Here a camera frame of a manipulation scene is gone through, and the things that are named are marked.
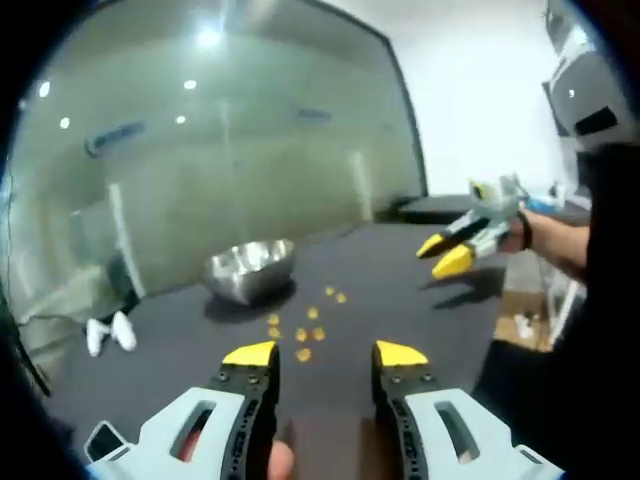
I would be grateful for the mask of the person's right hand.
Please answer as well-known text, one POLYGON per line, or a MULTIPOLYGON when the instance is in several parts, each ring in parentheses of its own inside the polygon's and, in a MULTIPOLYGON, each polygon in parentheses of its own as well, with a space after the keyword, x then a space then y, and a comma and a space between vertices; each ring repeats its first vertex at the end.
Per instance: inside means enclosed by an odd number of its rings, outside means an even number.
POLYGON ((498 250, 502 253, 517 253, 529 250, 533 242, 533 229, 527 212, 519 210, 510 221, 507 232, 500 238, 498 250))

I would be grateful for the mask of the person's left hand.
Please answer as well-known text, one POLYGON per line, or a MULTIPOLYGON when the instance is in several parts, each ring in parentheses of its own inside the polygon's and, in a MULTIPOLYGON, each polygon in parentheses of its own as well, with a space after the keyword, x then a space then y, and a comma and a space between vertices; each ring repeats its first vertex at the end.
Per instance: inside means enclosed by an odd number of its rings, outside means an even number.
POLYGON ((292 478, 295 456, 292 449, 282 441, 274 441, 267 468, 268 480, 289 480, 292 478))

